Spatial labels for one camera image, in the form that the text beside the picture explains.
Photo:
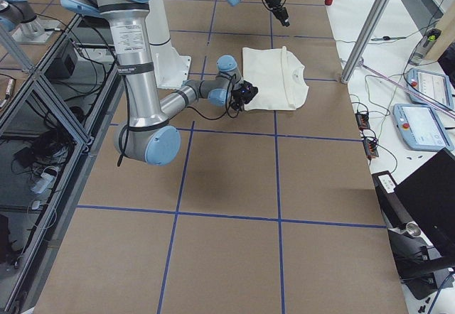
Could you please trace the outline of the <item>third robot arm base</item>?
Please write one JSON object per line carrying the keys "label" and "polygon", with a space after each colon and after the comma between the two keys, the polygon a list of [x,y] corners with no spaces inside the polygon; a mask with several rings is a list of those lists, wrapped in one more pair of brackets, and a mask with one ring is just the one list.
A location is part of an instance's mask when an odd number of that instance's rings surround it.
{"label": "third robot arm base", "polygon": [[20,44],[41,45],[62,31],[59,21],[40,18],[28,0],[1,0],[1,27]]}

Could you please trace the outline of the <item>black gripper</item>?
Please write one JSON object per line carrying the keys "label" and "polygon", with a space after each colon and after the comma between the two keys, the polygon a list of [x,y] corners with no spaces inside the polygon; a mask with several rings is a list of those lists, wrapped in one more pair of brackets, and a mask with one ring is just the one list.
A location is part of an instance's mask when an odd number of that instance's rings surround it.
{"label": "black gripper", "polygon": [[285,6],[277,6],[272,8],[272,13],[282,26],[290,26],[289,14]]}

